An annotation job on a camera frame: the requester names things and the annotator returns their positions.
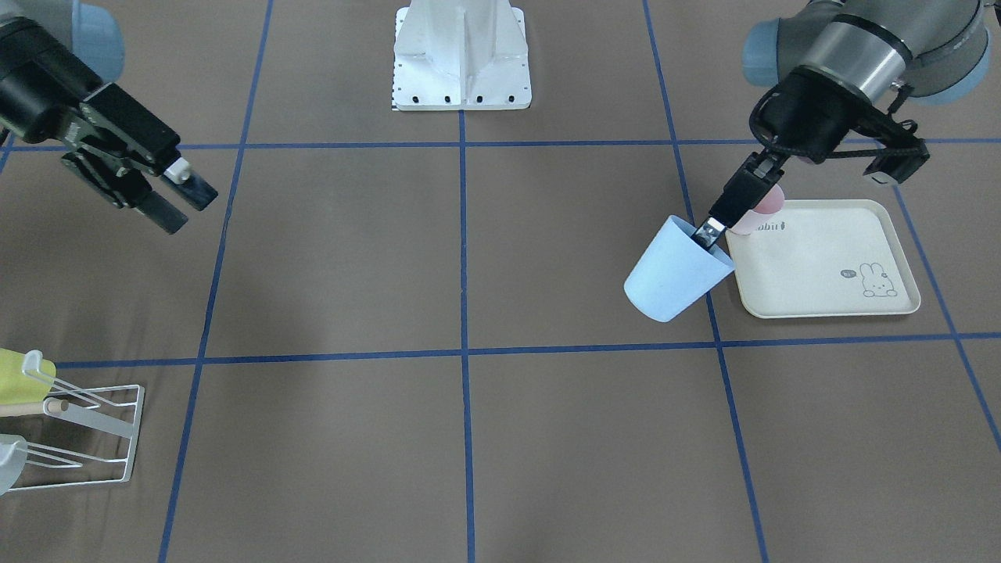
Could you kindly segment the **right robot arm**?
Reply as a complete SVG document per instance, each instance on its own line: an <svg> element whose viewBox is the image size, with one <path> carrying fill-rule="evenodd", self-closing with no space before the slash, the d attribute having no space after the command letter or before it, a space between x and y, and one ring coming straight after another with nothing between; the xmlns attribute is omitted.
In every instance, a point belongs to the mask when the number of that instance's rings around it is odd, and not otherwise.
<svg viewBox="0 0 1001 563"><path fill-rule="evenodd" d="M82 1L4 1L1 7L2 136L59 142L62 164L105 202L130 208L167 234L188 218L158 195L158 178L194 210L217 192L181 154L180 136L117 83L120 26Z"/></svg>

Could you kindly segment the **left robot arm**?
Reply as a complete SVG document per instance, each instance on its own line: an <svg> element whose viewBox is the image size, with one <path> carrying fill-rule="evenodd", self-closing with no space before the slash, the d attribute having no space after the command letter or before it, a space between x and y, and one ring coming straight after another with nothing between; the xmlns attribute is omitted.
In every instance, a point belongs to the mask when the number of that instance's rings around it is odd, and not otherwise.
<svg viewBox="0 0 1001 563"><path fill-rule="evenodd" d="M766 87L748 117L760 143L691 239L715 249L783 176L790 158L869 158L866 178L900 185L927 160L906 101L951 103L989 69L989 1L810 1L762 22L744 44L744 75Z"/></svg>

